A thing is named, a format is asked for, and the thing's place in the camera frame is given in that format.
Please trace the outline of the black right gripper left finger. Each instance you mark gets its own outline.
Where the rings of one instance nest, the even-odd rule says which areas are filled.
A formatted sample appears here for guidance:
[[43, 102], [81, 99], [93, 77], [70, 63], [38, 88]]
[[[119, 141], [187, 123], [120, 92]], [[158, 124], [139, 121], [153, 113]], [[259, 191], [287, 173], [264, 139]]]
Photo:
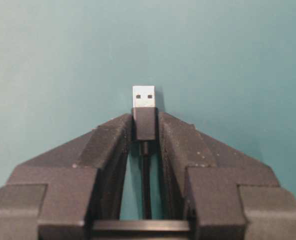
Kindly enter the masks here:
[[13, 170], [0, 188], [0, 240], [86, 240], [117, 220], [131, 143], [126, 113]]

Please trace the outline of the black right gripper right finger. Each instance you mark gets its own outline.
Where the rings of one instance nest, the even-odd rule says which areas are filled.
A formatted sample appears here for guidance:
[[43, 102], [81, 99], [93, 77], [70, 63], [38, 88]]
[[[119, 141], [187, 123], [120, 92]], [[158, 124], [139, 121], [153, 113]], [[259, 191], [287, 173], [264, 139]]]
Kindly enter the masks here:
[[296, 240], [296, 198], [270, 166], [161, 112], [164, 200], [197, 240]]

